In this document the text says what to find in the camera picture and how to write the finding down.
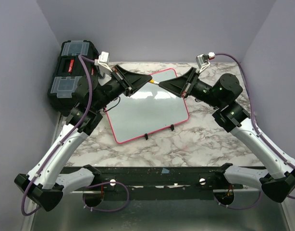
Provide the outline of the pink framed whiteboard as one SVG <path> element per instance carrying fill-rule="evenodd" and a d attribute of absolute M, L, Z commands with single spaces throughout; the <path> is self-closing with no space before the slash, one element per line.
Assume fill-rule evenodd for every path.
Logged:
<path fill-rule="evenodd" d="M 145 138 L 150 134 L 176 127 L 190 115 L 183 99 L 157 85 L 147 83 L 131 97 L 120 96 L 111 102 L 106 113 L 115 141 L 118 144 Z"/>

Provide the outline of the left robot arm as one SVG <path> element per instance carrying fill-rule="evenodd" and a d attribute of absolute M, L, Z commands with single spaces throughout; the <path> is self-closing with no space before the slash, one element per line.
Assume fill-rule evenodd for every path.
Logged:
<path fill-rule="evenodd" d="M 74 92 L 77 102 L 58 138 L 33 169 L 27 174 L 18 174 L 14 180 L 23 192 L 23 198 L 29 198 L 45 211 L 51 211 L 63 196 L 80 188 L 95 190 L 100 186 L 101 172 L 91 165 L 69 174 L 61 171 L 102 120 L 100 111 L 121 94 L 129 97 L 152 80 L 150 75 L 130 72 L 119 65 L 110 69 L 110 77 L 104 85 L 99 84 L 97 76 L 90 74 L 79 79 Z"/>

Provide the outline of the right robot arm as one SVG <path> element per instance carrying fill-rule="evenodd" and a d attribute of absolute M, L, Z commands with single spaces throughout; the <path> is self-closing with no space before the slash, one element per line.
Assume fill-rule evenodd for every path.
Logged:
<path fill-rule="evenodd" d="M 224 164 L 215 176 L 219 188 L 231 184 L 250 186 L 261 189 L 278 203 L 295 189 L 295 159 L 287 155 L 279 157 L 280 148 L 268 147 L 263 135 L 257 132 L 250 114 L 236 102 L 243 89 L 235 75 L 225 73 L 210 86 L 199 79 L 195 68 L 191 68 L 180 77 L 160 82 L 159 87 L 179 98 L 192 96 L 213 107 L 216 123 L 246 145 L 265 167 L 259 170 Z"/>

